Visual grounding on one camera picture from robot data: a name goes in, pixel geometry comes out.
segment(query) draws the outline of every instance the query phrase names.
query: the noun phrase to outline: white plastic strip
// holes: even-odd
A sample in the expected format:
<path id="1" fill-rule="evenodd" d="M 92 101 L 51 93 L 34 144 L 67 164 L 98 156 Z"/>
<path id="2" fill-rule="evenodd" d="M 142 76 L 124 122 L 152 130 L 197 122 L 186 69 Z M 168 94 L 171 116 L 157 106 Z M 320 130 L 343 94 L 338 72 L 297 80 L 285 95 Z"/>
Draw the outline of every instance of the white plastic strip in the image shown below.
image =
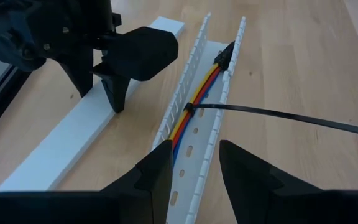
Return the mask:
<path id="1" fill-rule="evenodd" d="M 210 16 L 211 14 L 208 14 L 204 19 L 189 61 L 155 137 L 153 148 L 168 138 L 170 131 L 183 112 L 186 102 L 190 100 L 196 87 L 212 66 L 215 56 L 227 46 L 227 44 L 207 41 Z M 242 18 L 230 67 L 224 74 L 220 74 L 221 78 L 218 77 L 215 81 L 208 93 L 209 96 L 204 99 L 203 103 L 226 102 L 230 77 L 234 72 L 245 25 L 245 18 Z M 202 112 L 202 115 L 201 110 L 198 110 L 191 119 L 183 135 L 173 168 L 171 195 L 176 192 L 177 199 L 175 204 L 170 203 L 169 205 L 167 223 L 195 222 L 222 116 L 222 110 L 206 109 Z"/>
<path id="2" fill-rule="evenodd" d="M 159 17 L 150 26 L 178 37 L 185 24 Z M 126 98 L 138 85 L 131 80 Z M 54 189 L 114 115 L 102 84 L 96 84 L 2 183 L 0 191 Z"/>

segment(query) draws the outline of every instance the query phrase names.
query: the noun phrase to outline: black connector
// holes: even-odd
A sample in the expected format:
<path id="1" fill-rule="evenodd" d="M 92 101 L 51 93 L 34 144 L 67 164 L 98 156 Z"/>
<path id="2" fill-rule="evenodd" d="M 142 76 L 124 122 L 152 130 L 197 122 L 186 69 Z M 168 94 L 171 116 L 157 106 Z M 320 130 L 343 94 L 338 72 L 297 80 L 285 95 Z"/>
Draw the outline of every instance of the black connector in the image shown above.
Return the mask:
<path id="1" fill-rule="evenodd" d="M 231 55 L 233 54 L 234 41 L 231 42 L 218 56 L 216 56 L 214 63 L 217 63 L 222 70 L 226 71 L 229 68 Z"/>
<path id="2" fill-rule="evenodd" d="M 184 111 L 188 111 L 191 117 L 193 117 L 194 114 L 196 113 L 196 109 L 194 108 L 193 104 L 190 102 L 186 104 Z"/>

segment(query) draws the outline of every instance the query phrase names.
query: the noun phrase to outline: wooden surface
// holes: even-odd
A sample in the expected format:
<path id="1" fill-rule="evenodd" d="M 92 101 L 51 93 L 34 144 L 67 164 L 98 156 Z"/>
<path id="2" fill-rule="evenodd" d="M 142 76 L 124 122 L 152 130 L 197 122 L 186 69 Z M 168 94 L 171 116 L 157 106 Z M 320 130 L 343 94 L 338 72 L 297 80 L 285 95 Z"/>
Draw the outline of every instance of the wooden surface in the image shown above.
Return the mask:
<path id="1" fill-rule="evenodd" d="M 148 153 L 209 11 L 209 39 L 219 42 L 232 41 L 241 17 L 247 18 L 228 103 L 358 125 L 357 22 L 342 0 L 117 0 L 112 6 L 122 14 L 119 32 L 146 26 L 158 16 L 185 22 L 179 58 L 141 84 L 59 189 L 101 189 Z M 32 74 L 0 119 L 0 184 L 78 100 L 55 62 Z M 318 187 L 358 189 L 356 134 L 227 111 L 219 138 Z M 197 223 L 235 223 L 217 151 Z"/>

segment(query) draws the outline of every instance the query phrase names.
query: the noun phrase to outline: robotic arm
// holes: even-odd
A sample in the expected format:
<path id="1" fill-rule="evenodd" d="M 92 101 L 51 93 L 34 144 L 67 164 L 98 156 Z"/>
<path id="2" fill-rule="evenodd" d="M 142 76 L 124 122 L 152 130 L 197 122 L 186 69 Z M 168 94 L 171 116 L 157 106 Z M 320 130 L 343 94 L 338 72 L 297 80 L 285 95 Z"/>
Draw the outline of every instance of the robotic arm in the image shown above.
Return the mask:
<path id="1" fill-rule="evenodd" d="M 0 0 L 0 61 L 31 72 L 53 59 L 81 96 L 94 73 L 119 113 L 131 78 L 150 80 L 178 55 L 172 33 L 140 27 L 118 34 L 119 25 L 110 0 Z M 95 67 L 93 49 L 104 55 Z"/>

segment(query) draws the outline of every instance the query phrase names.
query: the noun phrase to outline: yellow wire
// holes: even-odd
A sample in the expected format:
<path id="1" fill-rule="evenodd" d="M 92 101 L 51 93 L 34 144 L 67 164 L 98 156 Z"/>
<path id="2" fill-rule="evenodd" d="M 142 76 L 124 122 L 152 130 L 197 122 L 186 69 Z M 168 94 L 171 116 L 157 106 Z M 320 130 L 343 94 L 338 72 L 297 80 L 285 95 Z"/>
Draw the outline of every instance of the yellow wire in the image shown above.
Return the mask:
<path id="1" fill-rule="evenodd" d="M 198 85 L 196 91 L 193 94 L 193 97 L 191 97 L 190 103 L 194 103 L 198 93 L 201 91 L 201 89 L 203 88 L 204 84 L 207 82 L 208 78 L 211 76 L 211 74 L 215 71 L 215 69 L 217 67 L 218 67 L 217 63 L 212 65 L 211 69 L 209 69 L 209 71 L 207 72 L 207 74 L 205 75 L 205 77 L 203 78 L 201 83 Z M 184 113 L 181 114 L 178 122 L 176 123 L 174 129 L 171 132 L 171 135 L 169 135 L 169 140 L 173 140 L 173 138 L 175 137 L 176 133 L 178 132 L 178 129 L 179 129 L 180 125 L 182 124 L 182 122 L 185 119 L 187 114 L 188 114 L 188 111 L 185 111 Z"/>

